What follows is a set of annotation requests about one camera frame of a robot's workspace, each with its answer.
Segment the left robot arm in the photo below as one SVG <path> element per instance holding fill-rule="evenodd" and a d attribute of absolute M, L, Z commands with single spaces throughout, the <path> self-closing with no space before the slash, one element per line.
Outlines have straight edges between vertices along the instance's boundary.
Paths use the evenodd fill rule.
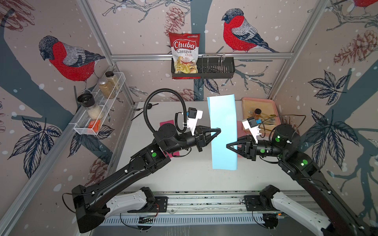
<path fill-rule="evenodd" d="M 115 210 L 110 205 L 111 199 L 168 164 L 171 160 L 169 154 L 192 147 L 202 151 L 220 133 L 219 128 L 198 125 L 194 134 L 178 134 L 174 125 L 162 125 L 153 132 L 152 143 L 133 155 L 128 165 L 98 184 L 88 187 L 78 185 L 72 189 L 79 232 L 87 233 L 99 226 Z"/>

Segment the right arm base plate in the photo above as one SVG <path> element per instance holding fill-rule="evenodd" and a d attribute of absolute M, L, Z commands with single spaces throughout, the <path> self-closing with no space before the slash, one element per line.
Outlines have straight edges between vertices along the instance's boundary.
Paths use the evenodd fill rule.
<path fill-rule="evenodd" d="M 273 207 L 271 199 L 260 195 L 245 195 L 243 203 L 246 205 L 247 211 L 278 211 Z"/>

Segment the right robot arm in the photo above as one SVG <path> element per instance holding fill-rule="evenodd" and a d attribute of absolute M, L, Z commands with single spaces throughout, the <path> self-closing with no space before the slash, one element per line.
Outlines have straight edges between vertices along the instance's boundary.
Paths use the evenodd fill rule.
<path fill-rule="evenodd" d="M 247 210 L 277 210 L 285 213 L 317 236 L 376 236 L 378 229 L 360 220 L 351 208 L 330 186 L 318 165 L 305 153 L 298 151 L 300 135 L 288 124 L 281 124 L 272 131 L 272 139 L 257 140 L 252 135 L 227 144 L 227 149 L 238 155 L 256 160 L 271 156 L 277 164 L 302 186 L 324 212 L 319 215 L 295 202 L 278 188 L 269 185 L 252 199 L 246 196 Z"/>

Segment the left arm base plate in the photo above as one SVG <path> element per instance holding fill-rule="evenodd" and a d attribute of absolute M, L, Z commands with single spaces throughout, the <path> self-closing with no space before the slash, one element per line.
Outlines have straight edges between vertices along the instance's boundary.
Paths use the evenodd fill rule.
<path fill-rule="evenodd" d="M 150 212 L 150 213 L 160 213 L 166 212 L 168 205 L 168 197 L 160 196 L 155 197 L 155 199 L 148 200 L 146 205 L 141 209 L 142 212 Z"/>

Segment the light blue paper sheet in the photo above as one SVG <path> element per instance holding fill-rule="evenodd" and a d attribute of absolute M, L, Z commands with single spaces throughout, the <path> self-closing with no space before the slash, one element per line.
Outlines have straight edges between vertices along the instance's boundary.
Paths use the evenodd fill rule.
<path fill-rule="evenodd" d="M 226 145 L 237 141 L 237 113 L 235 96 L 221 95 L 207 98 L 211 128 L 219 128 L 221 133 L 211 142 L 212 168 L 237 170 L 237 153 Z"/>

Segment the magenta paper sheet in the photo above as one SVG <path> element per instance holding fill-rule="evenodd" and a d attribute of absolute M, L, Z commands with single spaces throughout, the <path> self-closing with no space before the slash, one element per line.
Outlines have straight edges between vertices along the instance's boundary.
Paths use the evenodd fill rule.
<path fill-rule="evenodd" d="M 170 121 L 166 121 L 166 122 L 161 122 L 160 126 L 163 126 L 164 124 L 172 124 L 172 125 L 174 125 L 174 120 L 170 120 Z M 174 152 L 172 154 L 169 154 L 168 156 L 170 158 L 172 158 L 173 156 L 178 156 L 178 155 L 180 155 L 180 153 L 177 151 L 177 152 Z"/>

